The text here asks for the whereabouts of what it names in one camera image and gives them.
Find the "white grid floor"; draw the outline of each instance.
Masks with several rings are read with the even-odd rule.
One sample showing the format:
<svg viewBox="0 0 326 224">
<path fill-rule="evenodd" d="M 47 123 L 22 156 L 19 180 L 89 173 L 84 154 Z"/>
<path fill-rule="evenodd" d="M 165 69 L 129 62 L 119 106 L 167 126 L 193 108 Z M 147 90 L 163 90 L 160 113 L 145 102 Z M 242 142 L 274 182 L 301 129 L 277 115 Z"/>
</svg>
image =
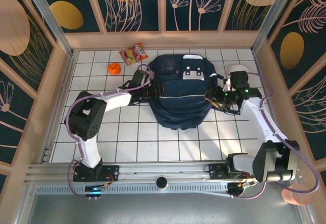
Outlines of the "white grid floor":
<svg viewBox="0 0 326 224">
<path fill-rule="evenodd" d="M 161 54 L 192 53 L 207 57 L 216 72 L 226 76 L 229 68 L 242 64 L 257 72 L 250 49 L 146 50 L 144 63 Z M 109 63 L 119 62 L 121 75 L 107 72 Z M 92 94 L 114 90 L 132 78 L 139 64 L 125 66 L 118 51 L 81 51 L 53 146 L 50 162 L 80 159 L 76 143 L 68 135 L 64 117 L 80 91 Z M 260 79 L 250 76 L 251 87 L 261 88 Z M 98 134 L 103 162 L 153 162 L 219 160 L 232 152 L 256 154 L 260 143 L 252 124 L 244 116 L 230 116 L 213 109 L 196 129 L 171 130 L 159 125 L 148 104 L 113 109 L 104 115 Z"/>
</svg>

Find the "gray floor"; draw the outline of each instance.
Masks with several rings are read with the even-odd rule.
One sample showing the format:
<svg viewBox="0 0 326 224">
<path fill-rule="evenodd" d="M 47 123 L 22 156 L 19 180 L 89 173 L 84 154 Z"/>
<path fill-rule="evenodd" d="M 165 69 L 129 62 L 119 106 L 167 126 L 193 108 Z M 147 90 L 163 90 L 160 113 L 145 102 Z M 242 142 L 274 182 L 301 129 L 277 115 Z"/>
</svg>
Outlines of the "gray floor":
<svg viewBox="0 0 326 224">
<path fill-rule="evenodd" d="M 247 189 L 258 192 L 261 185 Z M 72 195 L 38 195 L 32 224 L 299 224 L 296 206 L 283 202 L 281 188 L 268 184 L 254 200 L 230 199 L 200 193 L 120 194 L 96 202 Z"/>
</svg>

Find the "snack bag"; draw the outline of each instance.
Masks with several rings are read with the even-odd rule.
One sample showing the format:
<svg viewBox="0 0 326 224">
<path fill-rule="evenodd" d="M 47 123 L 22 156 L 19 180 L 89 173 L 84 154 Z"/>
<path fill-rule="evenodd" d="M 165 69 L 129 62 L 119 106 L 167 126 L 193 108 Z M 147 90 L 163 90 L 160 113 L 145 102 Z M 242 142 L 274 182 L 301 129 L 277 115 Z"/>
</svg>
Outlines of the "snack bag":
<svg viewBox="0 0 326 224">
<path fill-rule="evenodd" d="M 119 54 L 127 65 L 132 65 L 148 58 L 141 42 L 137 43 L 135 46 L 120 51 Z"/>
</svg>

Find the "navy backpack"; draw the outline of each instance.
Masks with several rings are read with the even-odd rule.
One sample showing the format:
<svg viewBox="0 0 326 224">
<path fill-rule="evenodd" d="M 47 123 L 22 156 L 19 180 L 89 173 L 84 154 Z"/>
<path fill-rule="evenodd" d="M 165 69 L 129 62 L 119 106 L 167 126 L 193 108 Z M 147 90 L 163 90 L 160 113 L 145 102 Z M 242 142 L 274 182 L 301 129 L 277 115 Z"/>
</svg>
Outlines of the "navy backpack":
<svg viewBox="0 0 326 224">
<path fill-rule="evenodd" d="M 194 54 L 166 54 L 154 59 L 149 67 L 154 72 L 156 97 L 147 99 L 163 127 L 196 128 L 212 108 L 204 98 L 206 91 L 218 86 L 214 65 Z"/>
</svg>

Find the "orange toy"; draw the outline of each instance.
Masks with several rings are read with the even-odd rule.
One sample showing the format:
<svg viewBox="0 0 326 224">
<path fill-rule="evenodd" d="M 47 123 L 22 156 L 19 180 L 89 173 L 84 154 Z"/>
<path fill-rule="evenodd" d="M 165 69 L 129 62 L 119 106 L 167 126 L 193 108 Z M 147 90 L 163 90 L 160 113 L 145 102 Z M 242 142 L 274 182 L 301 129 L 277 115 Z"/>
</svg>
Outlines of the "orange toy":
<svg viewBox="0 0 326 224">
<path fill-rule="evenodd" d="M 121 72 L 121 66 L 118 63 L 112 63 L 108 65 L 107 70 L 111 75 L 118 75 Z"/>
</svg>

